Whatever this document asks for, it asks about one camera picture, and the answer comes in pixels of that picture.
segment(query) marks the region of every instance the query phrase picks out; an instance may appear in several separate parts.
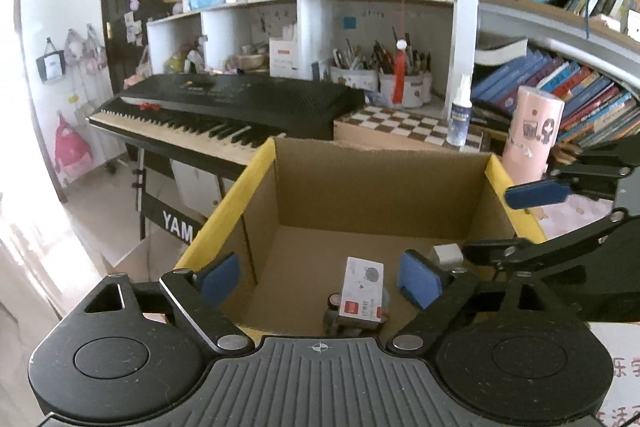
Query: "yellow tape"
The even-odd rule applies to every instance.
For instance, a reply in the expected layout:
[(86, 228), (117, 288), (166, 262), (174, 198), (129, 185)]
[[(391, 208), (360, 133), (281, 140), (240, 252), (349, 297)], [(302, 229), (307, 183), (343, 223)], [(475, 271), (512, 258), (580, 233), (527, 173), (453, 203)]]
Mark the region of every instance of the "yellow tape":
[(222, 246), (236, 227), (256, 188), (276, 159), (276, 146), (268, 139), (249, 162), (238, 181), (223, 198), (200, 233), (187, 248), (176, 268), (199, 270), (207, 266), (220, 253)]
[(529, 239), (534, 243), (544, 243), (546, 236), (538, 220), (526, 210), (513, 210), (504, 201), (504, 192), (507, 188), (513, 186), (513, 182), (497, 156), (491, 155), (484, 170), (484, 175), (494, 188), (495, 194), (498, 196), (500, 204), (509, 217), (518, 237)]

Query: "pink cylinder container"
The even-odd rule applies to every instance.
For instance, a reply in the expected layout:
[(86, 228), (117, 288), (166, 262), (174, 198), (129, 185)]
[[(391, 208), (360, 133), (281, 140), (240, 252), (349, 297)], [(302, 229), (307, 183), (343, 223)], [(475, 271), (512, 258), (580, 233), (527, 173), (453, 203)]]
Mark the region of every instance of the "pink cylinder container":
[(556, 143), (564, 102), (535, 87), (521, 86), (502, 165), (516, 185), (538, 181)]

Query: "red tassel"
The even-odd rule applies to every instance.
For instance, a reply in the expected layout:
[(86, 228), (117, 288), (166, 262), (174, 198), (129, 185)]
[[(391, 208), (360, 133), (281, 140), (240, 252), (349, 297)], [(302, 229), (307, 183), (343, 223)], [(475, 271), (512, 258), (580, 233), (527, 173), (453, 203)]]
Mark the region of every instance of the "red tassel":
[(404, 49), (406, 48), (406, 42), (403, 40), (398, 41), (398, 51), (396, 52), (396, 64), (394, 72), (396, 73), (396, 85), (394, 87), (394, 95), (391, 99), (393, 103), (402, 103), (402, 96), (404, 94)]

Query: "white bottle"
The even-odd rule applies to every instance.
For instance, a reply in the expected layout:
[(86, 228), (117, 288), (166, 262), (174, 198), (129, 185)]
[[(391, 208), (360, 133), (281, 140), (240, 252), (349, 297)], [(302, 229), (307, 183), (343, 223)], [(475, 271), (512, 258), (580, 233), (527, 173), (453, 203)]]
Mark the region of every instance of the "white bottle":
[(471, 121), (471, 76), (463, 74), (458, 86), (458, 92), (451, 104), (449, 130), (447, 142), (455, 147), (462, 147), (466, 143), (466, 134)]

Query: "checkered board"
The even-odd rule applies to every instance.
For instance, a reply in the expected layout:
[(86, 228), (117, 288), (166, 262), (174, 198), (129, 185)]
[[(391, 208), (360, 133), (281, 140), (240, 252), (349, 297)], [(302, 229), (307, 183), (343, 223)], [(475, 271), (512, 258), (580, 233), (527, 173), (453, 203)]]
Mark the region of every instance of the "checkered board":
[(462, 147), (454, 147), (447, 143), (446, 121), (386, 107), (367, 106), (338, 121), (460, 152), (480, 152), (482, 146), (481, 132), (470, 130), (466, 136), (466, 143)]

